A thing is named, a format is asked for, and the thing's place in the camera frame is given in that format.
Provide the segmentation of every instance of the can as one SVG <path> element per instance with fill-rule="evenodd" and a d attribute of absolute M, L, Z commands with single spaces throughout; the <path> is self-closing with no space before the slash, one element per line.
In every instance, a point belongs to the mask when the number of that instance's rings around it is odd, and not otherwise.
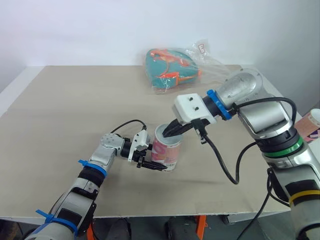
<path fill-rule="evenodd" d="M 294 127 L 309 144 L 320 137 L 320 109 L 314 108 L 301 118 Z"/>
<path fill-rule="evenodd" d="M 180 152 L 182 135 L 164 137 L 162 133 L 168 124 L 159 125 L 154 131 L 151 160 L 167 167 L 164 171 L 175 169 Z"/>

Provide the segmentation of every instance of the beige tabletop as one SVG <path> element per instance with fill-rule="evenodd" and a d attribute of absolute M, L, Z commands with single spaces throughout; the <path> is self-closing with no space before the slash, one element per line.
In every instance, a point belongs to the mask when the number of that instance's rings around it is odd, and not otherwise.
<path fill-rule="evenodd" d="M 268 81 L 270 91 L 275 91 Z M 47 66 L 0 118 L 0 216 L 39 217 L 78 176 L 100 137 L 121 123 L 141 119 L 153 138 L 156 126 L 169 123 L 178 94 L 215 88 L 202 85 L 165 95 L 154 94 L 141 66 Z M 118 131 L 132 137 L 132 123 Z M 207 127 L 232 175 L 239 152 L 253 139 L 234 117 Z M 240 167 L 240 184 L 223 173 L 209 145 L 196 133 L 184 134 L 173 172 L 138 169 L 116 157 L 96 200 L 95 216 L 172 216 L 256 212 L 267 193 L 268 168 L 257 147 Z M 286 207 L 269 200 L 265 211 Z"/>

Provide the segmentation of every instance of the label on can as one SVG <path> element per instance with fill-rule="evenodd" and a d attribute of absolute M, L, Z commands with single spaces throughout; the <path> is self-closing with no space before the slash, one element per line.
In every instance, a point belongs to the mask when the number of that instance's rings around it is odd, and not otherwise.
<path fill-rule="evenodd" d="M 167 124 L 155 129 L 155 137 L 152 145 L 151 160 L 167 167 L 164 171 L 172 171 L 177 164 L 182 136 L 163 137 L 162 132 Z"/>
<path fill-rule="evenodd" d="M 176 145 L 167 146 L 155 138 L 151 152 L 151 160 L 165 165 L 167 169 L 164 171 L 172 171 L 176 167 L 179 152 L 180 142 Z"/>

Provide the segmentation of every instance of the black wire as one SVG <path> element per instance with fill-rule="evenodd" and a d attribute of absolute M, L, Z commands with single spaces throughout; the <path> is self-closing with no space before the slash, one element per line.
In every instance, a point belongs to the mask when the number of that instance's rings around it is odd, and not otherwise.
<path fill-rule="evenodd" d="M 270 177 L 268 177 L 267 186 L 269 186 L 269 181 L 270 181 Z M 252 226 L 252 224 L 258 219 L 260 214 L 263 212 L 263 210 L 268 202 L 268 199 L 270 197 L 271 190 L 272 190 L 272 186 L 270 186 L 270 188 L 268 188 L 268 193 L 266 194 L 265 199 L 264 199 L 259 211 L 256 213 L 254 218 L 249 222 L 249 224 L 242 230 L 242 232 L 240 233 L 240 235 L 238 236 L 238 238 L 236 240 L 239 240 L 243 236 L 243 234 L 245 234 L 245 232 Z"/>
<path fill-rule="evenodd" d="M 266 98 L 261 98 L 261 99 L 257 99 L 257 100 L 244 102 L 239 105 L 233 104 L 233 107 L 236 111 L 238 111 L 240 108 L 248 106 L 248 105 L 264 103 L 264 102 L 274 102 L 274 101 L 286 102 L 291 105 L 291 108 L 292 108 L 291 120 L 292 120 L 292 123 L 295 124 L 296 117 L 297 117 L 297 106 L 294 101 L 292 101 L 291 99 L 286 98 L 286 97 L 266 97 Z"/>
<path fill-rule="evenodd" d="M 24 235 L 24 232 L 22 231 L 22 228 L 21 228 L 20 223 L 19 223 L 19 222 L 16 222 L 16 224 L 18 225 L 18 228 L 19 228 L 19 230 L 20 230 L 21 236 L 23 236 L 23 235 Z"/>
<path fill-rule="evenodd" d="M 126 121 L 125 123 L 123 123 L 123 124 L 121 124 L 120 126 L 116 127 L 115 129 L 113 129 L 113 130 L 111 131 L 111 133 L 113 134 L 113 133 L 114 133 L 115 131 L 117 131 L 119 128 L 122 128 L 123 126 L 125 126 L 125 125 L 127 125 L 127 124 L 129 124 L 129 123 L 133 123 L 133 122 L 139 122 L 139 123 L 142 124 L 142 129 L 147 129 L 147 125 L 146 125 L 143 121 L 141 121 L 141 120 L 139 120 L 139 119 L 133 119 L 133 120 L 130 120 L 130 121 Z"/>
<path fill-rule="evenodd" d="M 212 148 L 212 150 L 214 151 L 216 158 L 218 159 L 218 162 L 223 170 L 223 172 L 225 173 L 225 175 L 227 176 L 227 178 L 235 185 L 237 185 L 239 183 L 239 171 L 240 171 L 240 162 L 241 159 L 243 157 L 243 155 L 245 154 L 245 152 L 251 148 L 252 146 L 256 145 L 256 142 L 250 143 L 249 145 L 247 145 L 244 149 L 242 149 L 242 151 L 240 152 L 238 159 L 236 161 L 236 165 L 235 165 L 235 179 L 231 176 L 230 172 L 227 169 L 227 166 L 225 165 L 225 162 L 223 161 L 220 152 L 218 151 L 217 147 L 215 146 L 215 144 L 210 140 L 210 138 L 208 136 L 204 136 L 203 137 L 207 143 L 210 145 L 210 147 Z"/>
<path fill-rule="evenodd" d="M 272 193 L 272 187 L 271 187 L 271 179 L 270 179 L 270 178 L 268 178 L 268 182 L 267 182 L 267 184 L 266 184 L 266 189 L 267 189 L 267 191 L 268 191 L 268 193 L 269 193 L 269 195 L 270 195 L 271 198 L 273 198 L 274 200 L 276 200 L 278 203 L 281 203 L 281 204 L 283 204 L 283 205 L 285 205 L 285 206 L 287 206 L 287 207 L 290 208 L 290 205 L 289 205 L 287 202 L 282 201 L 281 199 L 279 199 L 279 198 L 277 198 L 276 196 L 273 195 L 273 193 Z"/>

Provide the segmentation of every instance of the blue ring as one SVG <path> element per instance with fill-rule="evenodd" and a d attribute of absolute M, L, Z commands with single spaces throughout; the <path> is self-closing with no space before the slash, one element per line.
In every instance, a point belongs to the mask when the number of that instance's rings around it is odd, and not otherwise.
<path fill-rule="evenodd" d="M 89 163 L 88 161 L 84 161 L 84 160 L 81 160 L 81 159 L 78 161 L 78 163 L 81 163 L 82 166 L 84 166 L 84 167 L 90 167 L 90 168 L 97 169 L 97 170 L 99 170 L 99 171 L 104 175 L 104 177 L 107 176 L 107 171 L 104 170 L 102 167 L 100 167 L 100 166 L 98 166 L 98 165 Z"/>
<path fill-rule="evenodd" d="M 75 236 L 78 235 L 77 226 L 75 224 L 73 224 L 72 222 L 70 222 L 68 220 L 65 220 L 63 218 L 58 218 L 58 217 L 56 218 L 56 217 L 54 217 L 53 214 L 45 213 L 44 211 L 41 211 L 40 209 L 37 209 L 35 212 L 37 214 L 40 214 L 40 215 L 45 217 L 45 221 L 44 221 L 45 224 L 49 224 L 49 223 L 52 223 L 52 222 L 57 222 L 57 223 L 61 223 L 61 224 L 67 225 L 68 227 L 72 228 Z"/>
<path fill-rule="evenodd" d="M 218 107 L 220 112 L 223 114 L 226 120 L 229 120 L 232 118 L 230 113 L 227 111 L 225 106 L 220 102 L 219 98 L 216 95 L 216 92 L 210 89 L 209 91 L 206 92 L 206 94 L 212 99 L 212 101 L 215 103 L 215 105 Z"/>

